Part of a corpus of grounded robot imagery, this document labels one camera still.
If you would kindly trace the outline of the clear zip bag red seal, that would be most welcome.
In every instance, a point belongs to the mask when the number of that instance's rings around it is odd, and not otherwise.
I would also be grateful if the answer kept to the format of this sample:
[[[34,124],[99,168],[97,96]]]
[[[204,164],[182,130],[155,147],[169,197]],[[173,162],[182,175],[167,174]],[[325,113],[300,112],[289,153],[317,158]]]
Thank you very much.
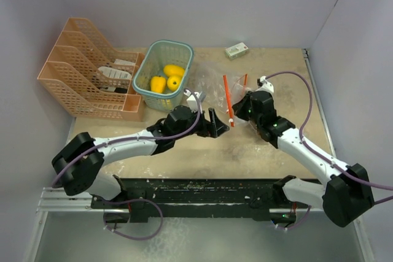
[[[189,87],[194,91],[202,91],[206,95],[204,101],[207,104],[225,112],[228,104],[224,76],[226,76],[230,99],[239,99],[247,85],[248,73],[245,70],[231,69],[224,63],[213,61],[198,63],[192,70]]]

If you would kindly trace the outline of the yellow fake fruit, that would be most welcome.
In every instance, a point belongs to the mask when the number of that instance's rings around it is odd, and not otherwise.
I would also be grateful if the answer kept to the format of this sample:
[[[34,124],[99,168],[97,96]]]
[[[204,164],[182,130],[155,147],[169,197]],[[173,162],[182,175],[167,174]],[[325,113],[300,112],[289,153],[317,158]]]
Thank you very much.
[[[185,74],[185,69],[175,64],[167,64],[166,66],[164,66],[163,72],[167,77],[171,77],[175,75],[179,77],[183,77]]]
[[[181,75],[171,75],[168,77],[168,79],[166,81],[166,85],[167,85],[169,91],[175,92],[179,88],[181,82],[182,82]]]
[[[162,94],[166,88],[166,78],[162,76],[153,76],[150,80],[150,90],[154,93]]]

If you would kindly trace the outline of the clear bag of mushrooms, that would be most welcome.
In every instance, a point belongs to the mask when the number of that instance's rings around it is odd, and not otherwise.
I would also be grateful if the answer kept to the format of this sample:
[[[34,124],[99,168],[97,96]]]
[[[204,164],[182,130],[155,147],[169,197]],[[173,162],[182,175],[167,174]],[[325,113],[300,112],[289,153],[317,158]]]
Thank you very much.
[[[235,78],[234,82],[230,82],[227,75],[223,75],[225,99],[226,99],[226,114],[229,119],[228,122],[231,128],[237,126],[251,126],[251,122],[242,120],[235,116],[233,105],[240,102],[244,95],[251,91],[251,88],[247,86],[248,74],[244,74],[239,78]]]

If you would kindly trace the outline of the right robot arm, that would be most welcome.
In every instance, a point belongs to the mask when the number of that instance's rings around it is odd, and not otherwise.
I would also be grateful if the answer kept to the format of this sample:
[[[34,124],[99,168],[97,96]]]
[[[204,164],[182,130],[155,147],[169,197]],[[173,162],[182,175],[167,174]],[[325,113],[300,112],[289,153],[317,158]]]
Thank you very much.
[[[300,202],[324,211],[337,226],[345,227],[375,205],[368,173],[329,155],[305,137],[288,119],[277,115],[274,100],[266,91],[249,91],[232,107],[236,117],[251,122],[259,136],[290,155],[317,179],[311,183],[288,176],[278,182],[273,201],[279,207]]]

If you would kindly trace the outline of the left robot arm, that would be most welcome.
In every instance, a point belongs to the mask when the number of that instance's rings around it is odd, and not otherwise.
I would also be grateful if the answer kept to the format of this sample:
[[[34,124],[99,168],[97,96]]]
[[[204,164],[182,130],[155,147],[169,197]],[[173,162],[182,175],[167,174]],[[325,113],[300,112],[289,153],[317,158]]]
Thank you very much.
[[[124,185],[116,175],[108,176],[100,170],[116,161],[166,152],[187,136],[217,138],[230,129],[213,108],[208,113],[206,118],[202,110],[177,106],[138,133],[107,138],[79,133],[53,158],[56,176],[52,185],[62,187],[68,196],[87,192],[113,208],[122,207],[126,202]]]

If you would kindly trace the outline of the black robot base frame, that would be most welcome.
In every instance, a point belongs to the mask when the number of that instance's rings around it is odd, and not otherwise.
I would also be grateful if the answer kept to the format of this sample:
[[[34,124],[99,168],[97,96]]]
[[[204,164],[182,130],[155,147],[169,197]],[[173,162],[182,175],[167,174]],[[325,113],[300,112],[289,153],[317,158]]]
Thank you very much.
[[[126,191],[104,202],[94,196],[91,206],[119,213],[109,222],[142,223],[150,217],[251,218],[293,223],[295,210],[307,206],[286,201],[276,192],[275,179],[143,179],[122,178]]]

